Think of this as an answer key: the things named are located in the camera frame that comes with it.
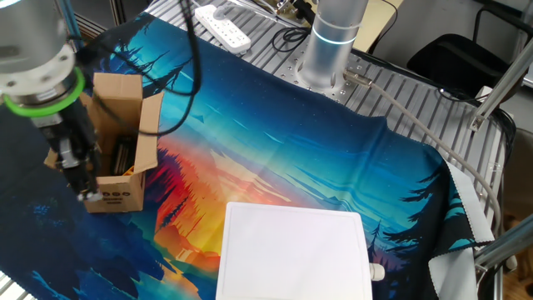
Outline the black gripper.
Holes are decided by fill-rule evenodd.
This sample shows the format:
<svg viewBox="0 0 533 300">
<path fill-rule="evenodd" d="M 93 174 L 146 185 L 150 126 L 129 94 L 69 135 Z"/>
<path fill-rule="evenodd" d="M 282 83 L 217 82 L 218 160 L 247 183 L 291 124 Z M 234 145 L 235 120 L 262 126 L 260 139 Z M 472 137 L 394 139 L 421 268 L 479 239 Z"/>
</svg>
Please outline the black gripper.
<svg viewBox="0 0 533 300">
<path fill-rule="evenodd" d="M 79 201 L 101 200 L 97 181 L 100 154 L 97 134 L 86 106 L 76 99 L 42 121 L 41 133 L 55 154 L 53 166 L 65 169 L 65 177 Z"/>
</svg>

